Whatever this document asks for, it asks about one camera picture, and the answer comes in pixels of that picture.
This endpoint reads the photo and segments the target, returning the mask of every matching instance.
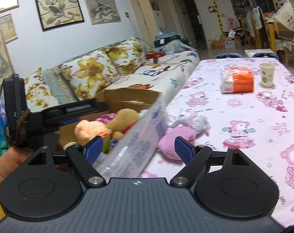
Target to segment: white plush toy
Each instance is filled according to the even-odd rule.
[[[181,113],[170,127],[175,128],[179,124],[194,129],[196,135],[201,135],[202,133],[209,135],[210,124],[205,116],[198,116],[196,113],[186,111]]]

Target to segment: red box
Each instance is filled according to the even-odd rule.
[[[150,59],[154,59],[154,58],[160,58],[160,57],[163,57],[165,55],[165,52],[164,51],[159,51],[159,52],[152,52],[150,54],[147,54],[147,59],[150,60]]]

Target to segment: sofa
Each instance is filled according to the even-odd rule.
[[[131,37],[69,59],[50,69],[37,68],[24,79],[28,108],[42,111],[93,98],[101,90],[139,88],[162,93],[166,105],[198,65],[196,52],[165,55],[157,64],[146,60],[152,47]]]

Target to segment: height chart sticker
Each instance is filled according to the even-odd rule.
[[[222,35],[225,35],[225,31],[224,31],[224,27],[223,27],[223,23],[222,23],[222,19],[221,19],[221,13],[220,13],[220,11],[219,11],[219,9],[218,9],[217,0],[212,0],[212,1],[213,1],[213,6],[210,6],[210,7],[208,8],[208,11],[209,11],[210,13],[213,13],[213,12],[216,13],[216,15],[217,15],[217,20],[218,20],[218,24],[220,25],[220,30],[221,30],[221,32],[222,32]]]

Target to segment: brown string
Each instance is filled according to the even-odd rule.
[[[26,109],[25,112],[22,114],[22,116],[19,118],[17,125],[16,125],[16,135],[13,141],[13,145],[18,145],[19,142],[19,132],[21,130],[21,126],[24,124],[26,118],[29,116],[30,114],[30,109]]]

